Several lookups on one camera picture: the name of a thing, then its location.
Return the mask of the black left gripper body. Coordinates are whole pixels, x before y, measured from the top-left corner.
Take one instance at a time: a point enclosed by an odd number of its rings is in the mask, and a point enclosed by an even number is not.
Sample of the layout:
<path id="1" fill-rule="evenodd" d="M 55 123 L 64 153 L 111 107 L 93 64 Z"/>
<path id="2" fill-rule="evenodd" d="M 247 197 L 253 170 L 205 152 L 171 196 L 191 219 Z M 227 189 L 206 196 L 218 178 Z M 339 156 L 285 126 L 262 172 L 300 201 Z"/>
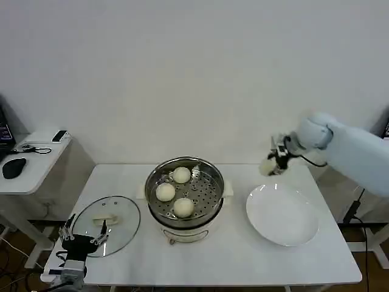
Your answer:
<path id="1" fill-rule="evenodd" d="M 96 252 L 98 246 L 94 237 L 75 234 L 62 241 L 62 248 L 67 251 L 66 260 L 86 260 L 89 254 Z"/>

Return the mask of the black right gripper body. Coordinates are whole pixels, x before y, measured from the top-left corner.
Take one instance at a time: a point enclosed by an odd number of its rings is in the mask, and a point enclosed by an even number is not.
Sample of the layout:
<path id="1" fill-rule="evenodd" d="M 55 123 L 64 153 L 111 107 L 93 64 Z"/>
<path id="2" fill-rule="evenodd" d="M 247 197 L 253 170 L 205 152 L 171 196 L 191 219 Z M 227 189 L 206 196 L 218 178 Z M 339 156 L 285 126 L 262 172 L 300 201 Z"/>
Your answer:
<path id="1" fill-rule="evenodd" d="M 291 153 L 286 146 L 286 137 L 278 136 L 275 143 L 275 156 L 276 161 L 288 161 L 292 158 Z"/>

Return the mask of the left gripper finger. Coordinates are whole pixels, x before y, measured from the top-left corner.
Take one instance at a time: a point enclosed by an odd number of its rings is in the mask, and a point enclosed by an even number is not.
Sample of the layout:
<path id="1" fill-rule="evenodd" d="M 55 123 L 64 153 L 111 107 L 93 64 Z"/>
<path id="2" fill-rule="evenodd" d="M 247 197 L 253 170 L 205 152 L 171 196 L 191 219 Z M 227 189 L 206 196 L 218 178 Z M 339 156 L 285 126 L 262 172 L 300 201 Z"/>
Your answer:
<path id="1" fill-rule="evenodd" d="M 69 240 L 73 240 L 74 239 L 74 236 L 72 234 L 72 231 L 71 231 L 71 226 L 72 226 L 72 222 L 75 218 L 75 214 L 73 214 L 64 224 L 64 226 L 62 226 L 60 229 L 59 229 L 59 237 L 60 237 L 60 240 L 63 242 L 63 241 L 69 241 Z"/>
<path id="2" fill-rule="evenodd" d="M 106 220 L 103 220 L 100 235 L 97 238 L 92 239 L 90 242 L 94 245 L 100 245 L 108 239 Z"/>

